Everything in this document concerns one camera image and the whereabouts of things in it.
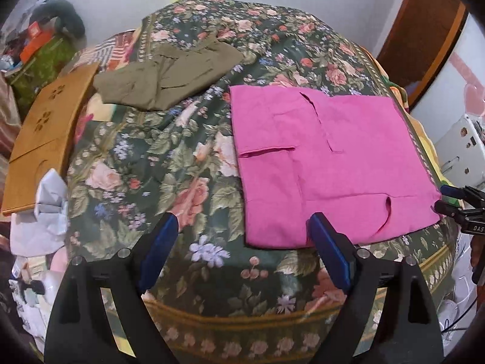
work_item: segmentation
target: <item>white cloth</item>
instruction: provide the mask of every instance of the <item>white cloth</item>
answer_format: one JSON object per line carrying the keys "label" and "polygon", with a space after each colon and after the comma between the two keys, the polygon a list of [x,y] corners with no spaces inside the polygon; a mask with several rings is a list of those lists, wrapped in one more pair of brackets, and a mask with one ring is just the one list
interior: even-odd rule
{"label": "white cloth", "polygon": [[67,231],[67,186],[53,168],[40,180],[33,211],[12,214],[10,249],[17,256],[54,253]]}

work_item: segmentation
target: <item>pink cloth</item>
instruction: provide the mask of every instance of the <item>pink cloth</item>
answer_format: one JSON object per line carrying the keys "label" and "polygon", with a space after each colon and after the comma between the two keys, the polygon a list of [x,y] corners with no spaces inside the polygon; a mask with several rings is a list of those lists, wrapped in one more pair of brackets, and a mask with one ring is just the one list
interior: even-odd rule
{"label": "pink cloth", "polygon": [[248,244],[312,246],[306,221],[319,211],[354,244],[439,220],[440,193],[391,98],[242,85],[231,108]]}

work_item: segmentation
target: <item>olive green cloth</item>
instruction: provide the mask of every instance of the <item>olive green cloth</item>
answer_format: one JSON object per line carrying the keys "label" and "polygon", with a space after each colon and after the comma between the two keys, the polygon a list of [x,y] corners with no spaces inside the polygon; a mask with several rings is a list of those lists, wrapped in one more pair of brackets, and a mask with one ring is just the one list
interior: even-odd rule
{"label": "olive green cloth", "polygon": [[166,110],[222,78],[243,55],[209,35],[190,51],[162,43],[152,60],[133,62],[115,71],[101,72],[94,87],[104,103]]}

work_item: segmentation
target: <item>blanket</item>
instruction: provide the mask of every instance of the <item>blanket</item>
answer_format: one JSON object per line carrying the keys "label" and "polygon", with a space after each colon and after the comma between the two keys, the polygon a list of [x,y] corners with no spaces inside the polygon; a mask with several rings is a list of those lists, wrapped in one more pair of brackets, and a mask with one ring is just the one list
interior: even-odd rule
{"label": "blanket", "polygon": [[[69,255],[109,258],[132,247],[164,212],[173,212],[181,233],[144,300],[179,361],[309,362],[345,295],[331,283],[315,250],[245,245],[229,86],[392,97],[429,179],[440,185],[443,177],[436,172],[432,144],[405,110],[406,93],[389,83],[363,48],[301,10],[180,0],[142,21],[129,60],[150,59],[160,42],[189,50],[210,33],[236,47],[244,60],[203,93],[163,112],[105,105],[99,95],[89,102],[68,170]],[[443,218],[365,247],[379,258],[414,256],[438,305],[452,285],[456,237],[457,226]],[[109,291],[103,296],[126,349]],[[372,343],[384,297],[379,290],[357,353]]]}

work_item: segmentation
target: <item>pink rose print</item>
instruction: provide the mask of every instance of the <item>pink rose print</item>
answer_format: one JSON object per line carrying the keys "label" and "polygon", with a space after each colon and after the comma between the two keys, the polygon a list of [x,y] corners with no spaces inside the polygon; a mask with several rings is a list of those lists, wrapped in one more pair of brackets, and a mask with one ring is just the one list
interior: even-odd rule
{"label": "pink rose print", "polygon": [[168,37],[170,37],[170,34],[167,30],[160,30],[156,33],[153,33],[151,37],[154,41],[161,41],[168,39]]}
{"label": "pink rose print", "polygon": [[353,51],[343,42],[340,43],[339,49],[343,52],[348,54],[349,56],[354,56]]}
{"label": "pink rose print", "polygon": [[318,272],[317,278],[318,285],[313,287],[313,293],[311,294],[314,300],[306,303],[305,311],[313,311],[327,303],[344,303],[346,295],[334,286],[325,268]]}
{"label": "pink rose print", "polygon": [[305,34],[305,33],[310,33],[315,28],[314,23],[305,23],[304,25],[301,25],[298,27],[298,32],[300,34]]}
{"label": "pink rose print", "polygon": [[304,57],[302,60],[300,60],[300,64],[308,68],[313,67],[313,62],[308,57]]}
{"label": "pink rose print", "polygon": [[217,38],[220,40],[225,40],[227,38],[232,38],[235,36],[236,36],[236,33],[229,29],[219,30],[219,32],[217,33]]}
{"label": "pink rose print", "polygon": [[207,143],[198,142],[193,155],[196,157],[196,160],[200,163],[204,161],[207,156],[209,155],[210,151],[212,150],[212,142],[208,141]]}
{"label": "pink rose print", "polygon": [[306,79],[304,76],[301,76],[296,71],[293,72],[293,78],[296,80],[298,86],[306,85],[308,83],[308,79]]}
{"label": "pink rose print", "polygon": [[284,86],[284,87],[294,86],[294,84],[284,74],[276,75],[275,79],[273,79],[273,82],[271,82],[270,85]]}
{"label": "pink rose print", "polygon": [[137,178],[131,178],[131,179],[129,180],[129,188],[130,188],[130,189],[133,189],[133,190],[136,190],[137,188],[139,188],[139,187],[140,187],[140,183],[141,183],[141,182],[140,182],[140,180],[139,180],[139,179],[137,179]]}
{"label": "pink rose print", "polygon": [[347,62],[343,61],[342,60],[342,64],[345,68],[345,72],[348,74],[348,75],[352,75],[352,76],[357,76],[357,71],[354,67],[352,67],[352,65],[348,64]]}
{"label": "pink rose print", "polygon": [[250,20],[237,20],[236,23],[238,24],[238,31],[248,31],[251,30],[251,26],[253,25],[253,22]]}
{"label": "pink rose print", "polygon": [[345,85],[347,83],[347,77],[335,64],[329,64],[327,67],[326,77],[330,82],[335,86]]}
{"label": "pink rose print", "polygon": [[109,192],[113,191],[121,183],[120,174],[116,170],[108,167],[101,160],[94,163],[86,179],[86,185],[91,186],[93,189],[100,188]]}
{"label": "pink rose print", "polygon": [[188,189],[182,190],[177,196],[174,206],[169,211],[179,221],[179,230],[185,226],[193,226],[197,214],[202,212],[202,203],[209,196],[208,178],[197,178]]}

